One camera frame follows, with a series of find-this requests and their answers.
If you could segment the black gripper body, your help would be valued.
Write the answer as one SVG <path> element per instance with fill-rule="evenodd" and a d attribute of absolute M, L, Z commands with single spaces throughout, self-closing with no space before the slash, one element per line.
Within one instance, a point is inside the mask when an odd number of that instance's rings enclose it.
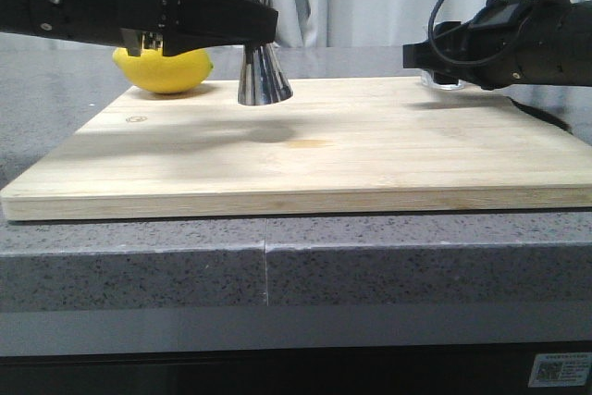
<path fill-rule="evenodd" d="M 505 85 L 493 73 L 512 55 L 532 12 L 531 0 L 487 0 L 476 15 L 463 21 L 437 21 L 446 0 L 437 0 L 427 25 L 427 41 L 444 61 L 461 68 L 459 76 L 486 90 Z"/>
<path fill-rule="evenodd" d="M 171 0 L 118 0 L 117 24 L 129 56 L 158 49 L 170 29 Z"/>

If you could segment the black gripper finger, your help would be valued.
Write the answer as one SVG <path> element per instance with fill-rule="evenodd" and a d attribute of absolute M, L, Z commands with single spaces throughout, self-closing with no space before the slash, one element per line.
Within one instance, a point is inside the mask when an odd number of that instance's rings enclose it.
<path fill-rule="evenodd" d="M 462 70 L 442 60 L 429 42 L 405 44 L 402 47 L 402 65 L 404 68 L 419 68 L 445 76 L 459 76 Z"/>
<path fill-rule="evenodd" d="M 278 12 L 260 0 L 168 0 L 165 56 L 224 45 L 272 43 Z"/>

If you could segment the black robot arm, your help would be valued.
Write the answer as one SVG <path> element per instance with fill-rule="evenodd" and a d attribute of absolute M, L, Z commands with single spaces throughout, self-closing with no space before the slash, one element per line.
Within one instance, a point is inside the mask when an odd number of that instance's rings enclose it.
<path fill-rule="evenodd" d="M 278 13 L 260 0 L 1 0 L 1 30 L 121 47 L 130 56 L 272 43 Z"/>
<path fill-rule="evenodd" d="M 436 22 L 437 0 L 422 43 L 402 48 L 405 68 L 437 84 L 463 80 L 484 90 L 514 84 L 591 84 L 591 4 L 572 0 L 487 0 L 466 21 Z"/>

